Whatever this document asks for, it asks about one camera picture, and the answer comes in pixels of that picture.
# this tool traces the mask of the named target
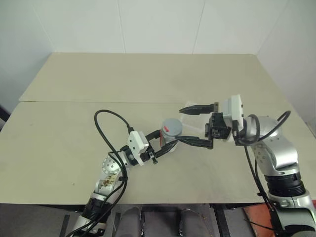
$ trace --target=beige tabletop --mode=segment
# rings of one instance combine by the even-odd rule
[[[111,57],[114,69],[105,63]],[[0,202],[85,204],[109,151],[94,126],[98,109],[114,110],[147,134],[165,118],[180,119],[188,101],[221,105],[233,94],[241,94],[245,115],[277,118],[292,110],[283,131],[315,199],[316,141],[254,56],[54,54],[21,97],[32,102],[21,102],[0,133]],[[100,124],[116,148],[126,144],[117,118],[100,115]],[[203,127],[198,118],[195,125]],[[186,127],[183,134],[202,137]],[[129,177],[121,203],[262,201],[243,147],[222,141],[213,150],[179,144]]]

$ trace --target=table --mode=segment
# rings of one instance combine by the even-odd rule
[[[116,63],[121,59],[119,71],[99,63],[112,57]],[[49,58],[0,133],[0,202],[86,204],[109,151],[94,127],[98,109],[114,110],[147,134],[160,128],[165,118],[180,118],[178,110],[187,101],[221,105],[237,93],[245,115],[277,118],[292,110],[283,131],[298,150],[303,181],[316,198],[316,141],[254,56],[127,55],[130,60],[125,61],[124,57],[53,54]],[[152,61],[155,66],[148,63],[139,71],[138,61]],[[153,79],[148,77],[150,70]],[[89,83],[84,80],[87,75]],[[100,115],[100,124],[116,148],[126,144],[126,128],[118,119]],[[188,128],[183,134],[202,137]],[[211,151],[179,144],[174,153],[159,158],[158,164],[149,161],[133,167],[129,177],[120,203],[262,201],[256,195],[243,147],[222,141],[215,141]]]

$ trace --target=dark floor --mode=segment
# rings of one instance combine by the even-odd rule
[[[145,213],[147,237],[178,236],[174,210],[185,208],[200,213],[210,237],[220,237],[214,211],[208,204],[117,205],[108,219],[105,237],[111,237],[115,232],[120,214],[134,206],[141,207]],[[70,216],[68,233],[78,213],[38,205],[0,204],[0,237],[59,237],[65,215]],[[248,223],[244,221],[242,209],[225,210],[225,215],[231,237],[253,236]]]

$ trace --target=floor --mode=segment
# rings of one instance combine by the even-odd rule
[[[220,237],[215,214],[208,204],[157,204],[157,205],[117,205],[108,219],[105,237],[112,237],[121,213],[131,207],[141,207],[145,213],[145,233],[147,237],[176,237],[177,209],[189,208],[202,216],[210,237]],[[241,208],[225,210],[231,237],[253,237],[253,232]],[[66,233],[76,222],[78,213],[61,209],[38,206],[0,204],[0,237],[63,237],[64,218],[69,218]]]

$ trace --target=white wall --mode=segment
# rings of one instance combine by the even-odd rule
[[[311,110],[312,105],[306,104],[300,109],[306,98],[294,95],[292,87],[284,87],[289,81],[293,85],[301,83],[295,79],[301,75],[290,79],[284,75],[296,61],[286,56],[277,59],[282,50],[302,55],[306,52],[302,47],[308,37],[303,34],[304,29],[313,31],[315,22],[309,22],[308,18],[296,24],[296,18],[286,18],[289,9],[298,19],[306,17],[305,8],[316,10],[312,0],[310,3],[307,0],[2,0],[0,103],[12,111],[18,97],[53,51],[259,52],[267,71],[301,116],[309,119],[307,111],[315,113],[315,106]],[[292,30],[302,36],[295,38],[292,48],[284,48],[282,37]],[[316,48],[310,42],[308,47]],[[308,74],[307,60],[297,61],[304,68],[300,73]],[[315,92],[311,89],[299,93],[313,96],[315,103]]]

